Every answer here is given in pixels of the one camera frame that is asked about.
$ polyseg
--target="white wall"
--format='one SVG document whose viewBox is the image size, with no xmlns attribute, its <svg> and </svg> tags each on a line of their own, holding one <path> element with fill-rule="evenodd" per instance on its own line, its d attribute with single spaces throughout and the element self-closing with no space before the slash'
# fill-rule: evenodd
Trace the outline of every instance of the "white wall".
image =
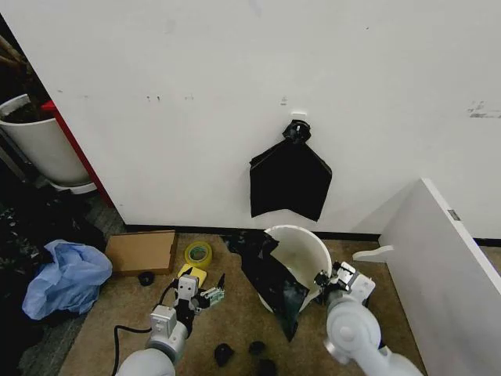
<svg viewBox="0 0 501 376">
<path fill-rule="evenodd" d="M 129 224 L 379 233 L 425 175 L 474 236 L 501 238 L 496 0 L 0 10 Z M 470 118 L 482 100 L 490 117 Z M 248 161 L 281 140 L 292 110 L 308 112 L 308 143 L 333 169 L 322 217 L 252 219 Z"/>
</svg>

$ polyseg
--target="black cable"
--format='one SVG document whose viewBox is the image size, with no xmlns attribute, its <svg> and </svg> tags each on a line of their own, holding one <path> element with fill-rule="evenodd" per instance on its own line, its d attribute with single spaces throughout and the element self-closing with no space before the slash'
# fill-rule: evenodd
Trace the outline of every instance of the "black cable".
<svg viewBox="0 0 501 376">
<path fill-rule="evenodd" d="M 161 305 L 161 304 L 164 302 L 165 295 L 167 295 L 168 291 L 169 291 L 171 288 L 173 288 L 173 287 L 174 287 L 174 282 L 171 282 L 171 284 L 169 284 L 169 285 L 165 288 L 164 292 L 162 292 L 162 295 L 160 296 L 160 300 L 158 301 L 158 304 L 157 304 L 158 306 L 159 306 L 159 305 Z"/>
<path fill-rule="evenodd" d="M 131 333 L 150 333 L 151 327 L 148 329 L 134 329 L 133 327 L 125 327 L 124 325 L 115 325 L 114 328 L 114 337 L 115 337 L 115 363 L 113 365 L 113 372 L 111 376 L 115 376 L 118 371 L 118 363 L 120 361 L 120 344 L 118 342 L 118 329 L 123 331 L 130 331 Z"/>
<path fill-rule="evenodd" d="M 162 295 L 160 297 L 160 300 L 158 301 L 158 305 L 162 304 L 165 299 L 165 295 L 167 295 L 168 291 L 173 288 L 175 285 L 175 282 L 172 281 L 162 292 Z M 111 373 L 111 376 L 115 376 L 118 371 L 118 363 L 120 362 L 120 343 L 118 341 L 118 329 L 121 329 L 123 331 L 130 331 L 131 333 L 137 333 L 137 334 L 144 334 L 144 333 L 150 333 L 151 332 L 151 327 L 148 329 L 135 329 L 133 327 L 125 327 L 124 325 L 116 325 L 114 328 L 114 339 L 115 339 L 115 363 L 113 365 L 113 372 Z"/>
</svg>

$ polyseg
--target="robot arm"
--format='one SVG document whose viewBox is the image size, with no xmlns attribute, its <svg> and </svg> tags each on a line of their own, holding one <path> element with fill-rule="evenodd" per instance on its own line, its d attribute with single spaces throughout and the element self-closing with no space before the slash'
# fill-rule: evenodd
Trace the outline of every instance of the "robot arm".
<svg viewBox="0 0 501 376">
<path fill-rule="evenodd" d="M 315 283 L 328 305 L 325 347 L 341 364 L 354 360 L 368 376 L 423 376 L 407 358 L 387 346 L 379 348 L 380 326 L 363 305 L 375 283 L 343 262 L 334 264 L 334 275 L 319 273 Z M 177 298 L 172 307 L 158 305 L 150 314 L 151 335 L 146 349 L 132 353 L 121 365 L 118 376 L 175 376 L 193 319 L 202 309 L 225 296 L 224 275 L 218 286 L 198 289 L 198 278 L 183 275 L 173 282 Z"/>
<path fill-rule="evenodd" d="M 155 307 L 150 314 L 151 335 L 146 349 L 132 353 L 122 363 L 117 375 L 175 376 L 174 365 L 182 357 L 195 315 L 225 297 L 224 282 L 223 274 L 217 287 L 202 291 L 198 288 L 198 277 L 182 275 L 174 280 L 176 300 L 173 306 Z"/>
<path fill-rule="evenodd" d="M 368 376 L 422 376 L 407 358 L 387 346 L 379 349 L 380 326 L 363 305 L 375 283 L 343 262 L 334 264 L 335 277 L 320 273 L 315 283 L 328 304 L 324 345 L 341 364 L 353 359 Z"/>
</svg>

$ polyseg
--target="yellow tape roll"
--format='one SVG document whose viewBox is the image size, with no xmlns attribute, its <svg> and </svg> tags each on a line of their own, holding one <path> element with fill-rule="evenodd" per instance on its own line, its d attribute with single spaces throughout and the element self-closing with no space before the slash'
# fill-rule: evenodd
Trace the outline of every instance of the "yellow tape roll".
<svg viewBox="0 0 501 376">
<path fill-rule="evenodd" d="M 212 261 L 212 248 L 205 241 L 195 241 L 186 247 L 185 260 L 191 266 L 206 269 Z"/>
</svg>

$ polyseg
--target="white trash can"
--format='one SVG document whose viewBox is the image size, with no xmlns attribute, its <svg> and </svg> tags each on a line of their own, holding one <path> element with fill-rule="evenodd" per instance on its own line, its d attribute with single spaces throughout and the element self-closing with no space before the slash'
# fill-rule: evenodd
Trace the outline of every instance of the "white trash can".
<svg viewBox="0 0 501 376">
<path fill-rule="evenodd" d="M 314 233 L 298 226 L 274 226 L 265 232 L 279 242 L 272 256 L 288 268 L 297 282 L 310 290 L 300 312 L 320 293 L 319 287 L 313 282 L 315 276 L 320 270 L 325 270 L 328 275 L 332 273 L 329 250 Z M 272 312 L 260 295 L 259 298 L 266 309 Z"/>
</svg>

